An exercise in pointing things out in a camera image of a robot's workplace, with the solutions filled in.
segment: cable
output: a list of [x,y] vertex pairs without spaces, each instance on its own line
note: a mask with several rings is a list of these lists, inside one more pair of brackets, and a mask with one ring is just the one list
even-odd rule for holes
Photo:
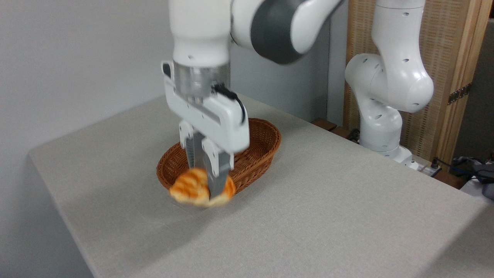
[[239,103],[240,108],[242,109],[242,122],[240,124],[243,125],[246,120],[246,109],[242,104],[242,102],[240,101],[239,96],[236,93],[230,91],[228,88],[226,88],[225,83],[215,84],[212,86],[212,88],[216,92],[226,96],[231,100],[236,100]]
[[455,167],[455,166],[453,166],[453,165],[450,165],[450,164],[448,164],[448,163],[446,163],[446,162],[442,161],[441,159],[439,159],[439,158],[437,158],[437,157],[434,157],[434,159],[433,159],[433,161],[432,161],[432,164],[437,164],[437,162],[440,162],[441,164],[444,164],[444,165],[446,165],[446,166],[450,167],[451,169],[453,169],[453,170],[455,170],[455,171],[458,171],[458,172],[461,172],[461,173],[465,173],[465,174],[470,175],[470,176],[476,176],[476,177],[478,177],[478,178],[482,178],[482,179],[486,179],[486,180],[488,180],[488,181],[493,181],[493,182],[494,182],[494,180],[492,179],[492,177],[487,177],[487,176],[479,175],[479,174],[474,173],[474,172],[470,172],[470,171],[465,171],[465,170],[462,170],[462,169],[460,169],[460,168],[457,168],[457,167]]

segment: brown woven basket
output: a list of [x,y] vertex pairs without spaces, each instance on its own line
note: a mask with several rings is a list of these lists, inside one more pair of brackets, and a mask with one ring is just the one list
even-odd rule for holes
[[[235,155],[235,168],[229,175],[238,192],[262,176],[273,161],[273,156],[280,147],[280,131],[270,122],[249,118],[250,146]],[[185,150],[180,143],[173,145],[160,159],[156,167],[158,180],[166,188],[175,183],[182,173],[189,169]]]

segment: hole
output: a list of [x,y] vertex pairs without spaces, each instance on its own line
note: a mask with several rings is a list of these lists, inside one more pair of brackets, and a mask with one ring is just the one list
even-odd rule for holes
[[163,63],[163,73],[171,78],[171,67],[168,63]]

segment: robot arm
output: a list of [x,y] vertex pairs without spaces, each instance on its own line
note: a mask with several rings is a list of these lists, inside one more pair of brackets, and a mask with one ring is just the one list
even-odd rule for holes
[[379,55],[359,54],[345,79],[359,105],[360,145],[411,166],[412,154],[400,145],[398,110],[417,112],[434,90],[422,64],[418,39],[425,0],[377,0],[372,40]]
[[340,0],[234,0],[232,38],[278,64],[303,56]]
[[230,40],[279,64],[300,58],[339,0],[169,0],[173,62],[163,64],[170,109],[182,121],[189,167],[224,189],[234,154],[249,145],[247,112],[228,90]]

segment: bread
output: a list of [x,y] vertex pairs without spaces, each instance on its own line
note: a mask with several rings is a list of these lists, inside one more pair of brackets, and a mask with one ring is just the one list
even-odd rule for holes
[[235,191],[235,184],[232,178],[228,176],[221,195],[210,200],[207,172],[201,168],[192,168],[180,175],[169,190],[170,195],[177,202],[202,207],[224,205],[230,201]]

